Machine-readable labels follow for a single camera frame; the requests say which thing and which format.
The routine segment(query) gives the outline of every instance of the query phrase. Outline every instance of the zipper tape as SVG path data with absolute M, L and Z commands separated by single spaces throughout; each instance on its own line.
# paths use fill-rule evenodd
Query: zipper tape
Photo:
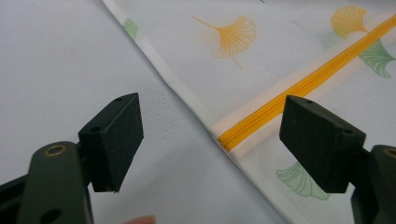
M 222 134 L 218 141 L 227 151 L 231 151 L 239 143 L 244 141 L 251 134 L 255 133 L 268 121 L 283 112 L 287 95 L 306 96 L 327 79 L 334 75 L 338 70 L 355 59 L 359 54 L 373 45 L 379 38 L 396 26 L 396 15 L 376 26 L 373 31 L 365 35 L 358 42 L 345 49 L 337 56 L 323 64 L 315 72 L 303 78 L 287 90 L 280 93 L 277 97 L 260 107 L 258 110 L 242 119 L 231 129 Z

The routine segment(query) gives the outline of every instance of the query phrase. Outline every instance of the zipper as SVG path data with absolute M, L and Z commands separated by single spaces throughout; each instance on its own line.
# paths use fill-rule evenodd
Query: zipper
M 239 143 L 259 130 L 260 127 L 281 114 L 283 112 L 287 95 L 296 95 L 300 97 L 306 96 L 309 92 L 313 91 L 327 79 L 332 77 L 332 75 L 334 75 L 338 70 L 359 56 L 359 54 L 368 49 L 394 26 L 396 26 L 396 15 L 393 15 L 386 21 L 383 21 L 358 42 L 345 49 L 323 64 L 319 69 L 280 93 L 267 104 L 242 119 L 239 123 L 235 124 L 231 129 L 219 137 L 218 141 L 221 146 L 225 150 L 231 151 Z

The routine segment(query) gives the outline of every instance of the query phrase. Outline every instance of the zipper teeth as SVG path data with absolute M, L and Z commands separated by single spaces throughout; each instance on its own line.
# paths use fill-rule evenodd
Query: zipper teeth
M 367 34 L 361 40 L 350 46 L 348 49 L 345 49 L 343 52 L 339 53 L 337 56 L 323 64 L 315 72 L 311 73 L 301 81 L 283 91 L 273 100 L 269 101 L 257 111 L 253 112 L 245 119 L 234 125 L 230 130 L 226 131 L 219 137 L 218 140 L 220 144 L 227 151 L 233 149 L 236 145 L 257 131 L 265 123 L 282 113 L 286 95 L 294 94 L 301 97 L 307 95 L 309 92 L 313 91 L 320 84 L 334 75 L 339 69 L 352 61 L 361 52 L 369 48 L 377 39 L 386 34 L 395 25 L 396 15 L 379 24 L 372 32 Z

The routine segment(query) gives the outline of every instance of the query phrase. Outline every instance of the ginkgo leaf print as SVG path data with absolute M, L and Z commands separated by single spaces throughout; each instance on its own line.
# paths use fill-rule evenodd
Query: ginkgo leaf print
M 385 67 L 389 62 L 396 60 L 385 50 L 381 40 L 376 41 L 370 48 L 361 53 L 359 57 L 381 77 L 390 77 Z
M 234 55 L 247 49 L 250 43 L 256 38 L 256 24 L 248 18 L 241 16 L 231 25 L 216 27 L 196 17 L 194 18 L 219 32 L 219 48 L 213 52 L 213 56 L 216 58 L 232 57 L 238 66 L 242 68 L 242 65 L 235 59 Z
M 366 10 L 355 6 L 337 9 L 332 16 L 334 32 L 343 38 L 347 38 L 347 35 L 351 32 L 367 32 L 363 25 L 363 17 L 366 12 Z
M 136 38 L 137 30 L 139 29 L 136 24 L 131 19 L 126 19 L 122 25 L 126 33 L 133 40 Z
M 276 175 L 295 193 L 301 196 L 313 196 L 321 200 L 327 200 L 330 196 L 329 193 L 320 188 L 299 162 L 296 162 L 289 169 L 277 170 Z

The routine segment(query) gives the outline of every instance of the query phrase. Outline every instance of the yellow ginkgo leaf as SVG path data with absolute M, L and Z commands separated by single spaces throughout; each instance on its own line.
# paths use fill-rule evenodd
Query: yellow ginkgo leaf
M 332 28 L 337 35 L 343 38 L 347 38 L 351 32 L 367 32 L 363 25 L 363 17 L 366 12 L 366 10 L 355 6 L 341 7 L 332 16 Z
M 234 56 L 247 49 L 250 43 L 256 38 L 256 24 L 243 16 L 239 17 L 233 24 L 225 27 L 212 26 L 196 17 L 194 18 L 219 32 L 219 48 L 213 52 L 213 56 L 217 58 Z M 233 60 L 242 67 L 234 57 Z

